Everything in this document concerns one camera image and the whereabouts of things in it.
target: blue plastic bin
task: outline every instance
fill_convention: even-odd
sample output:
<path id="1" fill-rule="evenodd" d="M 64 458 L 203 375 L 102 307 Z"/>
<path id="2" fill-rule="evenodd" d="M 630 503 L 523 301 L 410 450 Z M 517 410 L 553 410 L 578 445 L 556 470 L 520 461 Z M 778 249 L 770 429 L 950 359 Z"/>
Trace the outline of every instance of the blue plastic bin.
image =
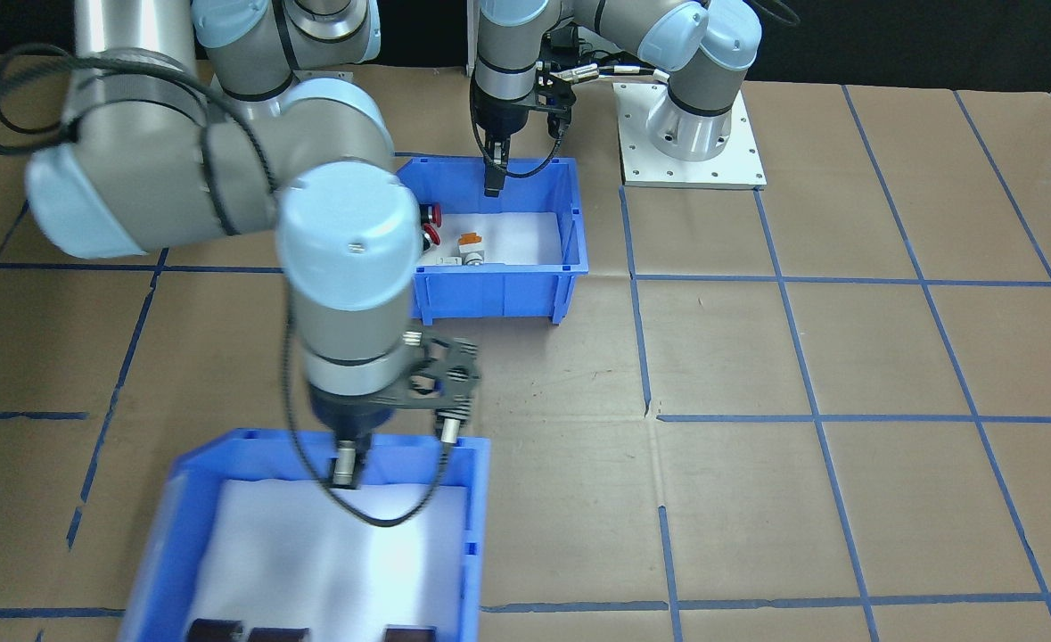
<path id="1" fill-rule="evenodd" d="M 524 172 L 539 162 L 516 159 L 509 162 L 509 169 Z M 435 318 L 479 316 L 548 316 L 561 324 L 577 277 L 590 272 L 577 162 L 553 159 L 532 179 L 506 180 L 496 198 L 485 195 L 485 164 L 476 158 L 414 158 L 398 170 L 398 179 L 419 203 L 440 203 L 445 215 L 554 212 L 561 232 L 559 265 L 419 267 L 414 274 L 412 316 L 427 326 Z"/>
<path id="2" fill-rule="evenodd" d="M 313 462 L 334 456 L 330 434 L 305 432 L 301 439 Z M 429 483 L 434 479 L 439 448 L 431 436 L 375 435 L 363 483 Z M 444 478 L 444 485 L 468 489 L 457 642 L 477 639 L 489 468 L 488 439 L 462 438 L 453 449 Z M 220 485 L 224 480 L 265 479 L 309 479 L 285 431 L 232 431 L 176 460 L 138 568 L 119 642 L 184 642 Z"/>

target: light blue joint cover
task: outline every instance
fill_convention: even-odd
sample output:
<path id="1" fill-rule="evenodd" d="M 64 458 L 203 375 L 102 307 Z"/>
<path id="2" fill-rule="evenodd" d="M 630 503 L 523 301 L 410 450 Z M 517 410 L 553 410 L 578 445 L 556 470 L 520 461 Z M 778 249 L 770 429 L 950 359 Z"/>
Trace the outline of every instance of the light blue joint cover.
<path id="1" fill-rule="evenodd" d="M 549 0 L 481 0 L 481 15 L 500 26 L 520 26 L 536 20 Z"/>
<path id="2" fill-rule="evenodd" d="M 762 41 L 759 16 L 743 0 L 713 0 L 707 16 L 707 34 L 700 44 L 703 53 L 730 70 L 743 70 L 755 64 Z"/>
<path id="3" fill-rule="evenodd" d="M 692 60 L 707 32 L 707 9 L 683 3 L 663 15 L 640 41 L 636 55 L 664 70 L 679 70 Z"/>
<path id="4" fill-rule="evenodd" d="M 363 54 L 358 62 L 373 61 L 383 49 L 383 21 L 378 18 L 378 0 L 371 0 L 370 4 L 371 36 L 367 40 L 367 53 Z"/>
<path id="5" fill-rule="evenodd" d="M 37 151 L 25 171 L 29 210 L 48 240 L 78 258 L 142 255 L 81 170 L 71 145 Z"/>
<path id="6" fill-rule="evenodd" d="M 328 309 L 377 308 L 410 287 L 418 201 L 390 171 L 333 162 L 281 192 L 275 244 L 293 288 Z"/>
<path id="7" fill-rule="evenodd" d="M 251 32 L 267 13 L 268 0 L 193 0 L 191 24 L 206 49 L 219 49 Z"/>
<path id="8" fill-rule="evenodd" d="M 313 98 L 343 103 L 353 107 L 358 112 L 363 112 L 366 118 L 374 121 L 374 125 L 377 125 L 378 129 L 383 131 L 387 150 L 392 156 L 394 154 L 394 139 L 391 138 L 391 131 L 387 130 L 386 123 L 383 122 L 383 112 L 379 112 L 378 105 L 375 104 L 370 94 L 358 88 L 357 85 L 351 85 L 350 82 L 338 78 L 312 78 L 301 82 L 300 85 L 292 86 L 284 97 L 284 101 L 280 103 L 280 107 L 283 110 L 288 110 L 291 105 Z"/>

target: brown paper floor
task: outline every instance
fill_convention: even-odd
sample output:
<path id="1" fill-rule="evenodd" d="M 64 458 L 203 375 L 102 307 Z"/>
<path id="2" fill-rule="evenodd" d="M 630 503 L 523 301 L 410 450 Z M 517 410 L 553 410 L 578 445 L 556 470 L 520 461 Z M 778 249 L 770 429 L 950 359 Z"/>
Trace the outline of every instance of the brown paper floor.
<path id="1" fill-rule="evenodd" d="M 355 73 L 404 153 L 473 154 L 456 69 Z M 744 94 L 758 193 L 622 188 L 611 88 L 579 89 L 571 314 L 435 326 L 483 351 L 483 641 L 1051 639 L 1049 98 Z M 534 118 L 514 153 L 549 144 Z M 172 458 L 282 423 L 282 284 L 268 234 L 69 260 L 22 168 L 0 158 L 0 639 L 112 639 Z"/>

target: black wall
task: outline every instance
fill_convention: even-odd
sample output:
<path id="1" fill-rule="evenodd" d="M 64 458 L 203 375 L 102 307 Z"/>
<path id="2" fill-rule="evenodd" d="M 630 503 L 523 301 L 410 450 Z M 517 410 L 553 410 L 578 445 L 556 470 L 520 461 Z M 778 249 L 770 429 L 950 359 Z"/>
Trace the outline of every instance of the black wall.
<path id="1" fill-rule="evenodd" d="M 378 2 L 384 37 L 377 62 L 465 64 L 465 0 Z M 1051 89 L 1051 0 L 787 3 L 802 14 L 802 26 L 786 28 L 764 20 L 764 41 L 750 79 Z M 71 23 L 73 0 L 0 0 L 0 51 L 35 40 L 71 48 Z"/>

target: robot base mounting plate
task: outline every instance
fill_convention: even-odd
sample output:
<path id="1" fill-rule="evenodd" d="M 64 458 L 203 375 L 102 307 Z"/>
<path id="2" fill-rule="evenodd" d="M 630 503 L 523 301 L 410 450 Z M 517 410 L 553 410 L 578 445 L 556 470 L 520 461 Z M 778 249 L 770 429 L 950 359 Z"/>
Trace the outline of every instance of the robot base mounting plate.
<path id="1" fill-rule="evenodd" d="M 702 190 L 754 190 L 766 186 L 766 172 L 762 170 L 742 92 L 731 106 L 731 131 L 724 150 L 707 162 L 681 162 L 657 150 L 648 139 L 648 112 L 666 90 L 663 85 L 646 82 L 614 84 L 626 186 Z"/>

